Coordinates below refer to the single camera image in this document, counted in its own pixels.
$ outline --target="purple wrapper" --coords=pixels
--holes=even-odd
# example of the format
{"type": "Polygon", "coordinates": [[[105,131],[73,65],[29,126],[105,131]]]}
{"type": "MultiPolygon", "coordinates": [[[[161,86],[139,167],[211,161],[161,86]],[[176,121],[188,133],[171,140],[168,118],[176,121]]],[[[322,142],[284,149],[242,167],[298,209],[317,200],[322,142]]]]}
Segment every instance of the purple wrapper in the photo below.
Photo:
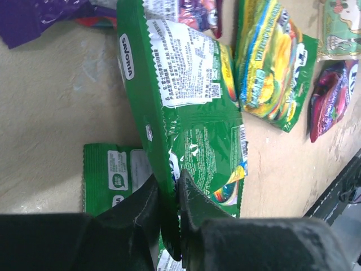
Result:
{"type": "Polygon", "coordinates": [[[0,36],[11,49],[40,37],[57,21],[91,16],[88,0],[1,0],[0,36]]]}

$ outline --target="purple packet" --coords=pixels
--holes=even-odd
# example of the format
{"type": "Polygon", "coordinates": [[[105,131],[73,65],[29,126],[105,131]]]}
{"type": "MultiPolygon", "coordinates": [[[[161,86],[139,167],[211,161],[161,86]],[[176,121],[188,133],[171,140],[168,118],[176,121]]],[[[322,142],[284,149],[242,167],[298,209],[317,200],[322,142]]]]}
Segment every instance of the purple packet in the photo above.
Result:
{"type": "Polygon", "coordinates": [[[57,21],[94,16],[89,0],[1,0],[0,36],[9,49],[40,37],[57,21]]]}
{"type": "Polygon", "coordinates": [[[311,142],[344,116],[355,88],[358,60],[344,60],[326,68],[311,98],[311,142]]]}

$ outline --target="pink packet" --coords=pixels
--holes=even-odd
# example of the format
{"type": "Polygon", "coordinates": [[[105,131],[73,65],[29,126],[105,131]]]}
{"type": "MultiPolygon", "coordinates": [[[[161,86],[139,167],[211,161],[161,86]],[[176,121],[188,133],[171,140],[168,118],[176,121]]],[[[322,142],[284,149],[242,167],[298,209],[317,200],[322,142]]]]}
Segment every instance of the pink packet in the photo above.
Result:
{"type": "Polygon", "coordinates": [[[311,98],[311,142],[344,116],[355,88],[358,60],[344,60],[326,68],[311,98]]]}

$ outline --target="table surface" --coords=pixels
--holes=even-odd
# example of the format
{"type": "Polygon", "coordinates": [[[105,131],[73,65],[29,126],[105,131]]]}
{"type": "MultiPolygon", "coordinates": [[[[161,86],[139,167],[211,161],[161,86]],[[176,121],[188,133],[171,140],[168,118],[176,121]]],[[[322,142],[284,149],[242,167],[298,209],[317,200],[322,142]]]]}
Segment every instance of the table surface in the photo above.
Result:
{"type": "MultiPolygon", "coordinates": [[[[316,37],[318,1],[282,0],[316,37]]],[[[224,0],[223,37],[235,44],[235,0],[224,0]]],[[[114,31],[59,23],[8,50],[0,42],[0,212],[83,209],[82,146],[139,146],[117,66],[114,31]]],[[[243,217],[301,216],[361,148],[361,72],[344,119],[311,144],[307,96],[289,133],[244,113],[249,141],[243,217]]]]}

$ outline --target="cartoon animal illustration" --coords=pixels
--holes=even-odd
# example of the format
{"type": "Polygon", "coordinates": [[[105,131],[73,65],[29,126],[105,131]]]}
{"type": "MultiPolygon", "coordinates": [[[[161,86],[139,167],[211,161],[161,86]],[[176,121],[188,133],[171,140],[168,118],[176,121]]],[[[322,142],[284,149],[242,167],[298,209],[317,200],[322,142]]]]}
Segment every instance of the cartoon animal illustration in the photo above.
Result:
{"type": "Polygon", "coordinates": [[[351,32],[361,34],[361,7],[358,5],[358,0],[336,0],[329,4],[351,32]]]}
{"type": "Polygon", "coordinates": [[[327,51],[332,51],[335,49],[348,50],[348,47],[351,47],[353,42],[361,44],[361,38],[339,38],[335,35],[329,35],[326,40],[326,49],[327,51]]]}

